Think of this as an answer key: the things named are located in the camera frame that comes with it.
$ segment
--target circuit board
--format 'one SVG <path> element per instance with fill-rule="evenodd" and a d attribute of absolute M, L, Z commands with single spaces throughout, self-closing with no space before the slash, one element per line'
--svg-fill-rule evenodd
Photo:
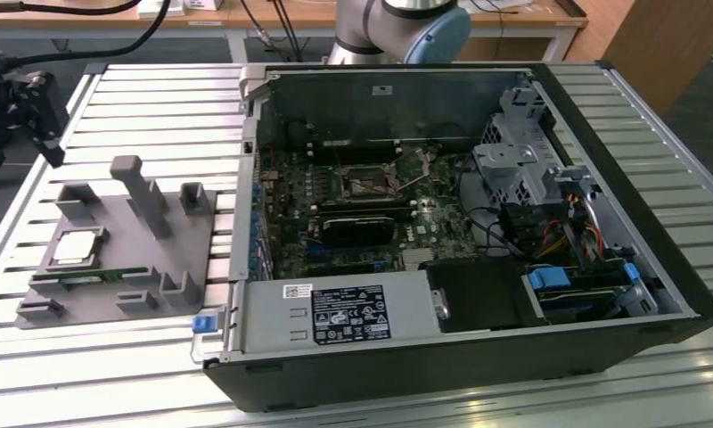
<path fill-rule="evenodd" d="M 412 270 L 417 266 L 408 266 L 402 254 L 418 249 L 428 250 L 420 254 L 430 259 L 477 255 L 470 225 L 452 192 L 456 158 L 436 157 L 418 145 L 404 145 L 401 153 L 390 164 L 336 166 L 313 165 L 301 153 L 262 153 L 276 279 Z M 389 242 L 341 248 L 324 244 L 321 209 L 346 202 L 354 212 L 361 212 L 364 202 L 408 207 L 397 208 L 409 217 L 396 221 Z"/>

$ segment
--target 3d printed holder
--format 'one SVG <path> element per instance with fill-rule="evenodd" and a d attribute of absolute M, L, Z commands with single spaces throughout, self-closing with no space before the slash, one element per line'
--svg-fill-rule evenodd
<path fill-rule="evenodd" d="M 30 290 L 15 310 L 27 329 L 194 314 L 202 307 L 216 192 L 185 183 L 161 193 L 137 156 L 110 175 L 129 195 L 97 196 L 65 185 L 62 213 Z"/>

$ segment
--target blue tab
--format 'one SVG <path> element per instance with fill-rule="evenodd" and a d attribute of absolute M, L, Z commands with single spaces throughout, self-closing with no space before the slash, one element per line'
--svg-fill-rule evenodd
<path fill-rule="evenodd" d="M 570 286 L 568 274 L 561 267 L 538 267 L 530 272 L 528 277 L 532 281 L 533 290 Z"/>
<path fill-rule="evenodd" d="M 626 271 L 626 275 L 629 276 L 629 279 L 633 283 L 642 279 L 640 271 L 637 270 L 637 267 L 633 263 L 626 263 L 625 265 L 622 265 L 622 270 Z"/>
<path fill-rule="evenodd" d="M 542 279 L 538 277 L 536 272 L 530 272 L 530 274 L 528 274 L 528 281 L 532 283 L 533 290 L 538 290 L 544 287 Z"/>
<path fill-rule="evenodd" d="M 198 315 L 192 319 L 192 332 L 196 334 L 214 333 L 218 330 L 216 315 Z"/>

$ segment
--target power supply label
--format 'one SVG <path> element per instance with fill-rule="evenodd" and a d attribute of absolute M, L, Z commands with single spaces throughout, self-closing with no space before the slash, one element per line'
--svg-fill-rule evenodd
<path fill-rule="evenodd" d="M 382 285 L 312 290 L 312 322 L 317 345 L 389 339 Z"/>

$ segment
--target wooden cabinet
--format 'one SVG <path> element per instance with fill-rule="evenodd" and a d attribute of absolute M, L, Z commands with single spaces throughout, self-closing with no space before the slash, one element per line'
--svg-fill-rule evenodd
<path fill-rule="evenodd" d="M 662 114 L 713 54 L 713 0 L 574 0 L 589 23 L 568 61 L 609 61 Z"/>

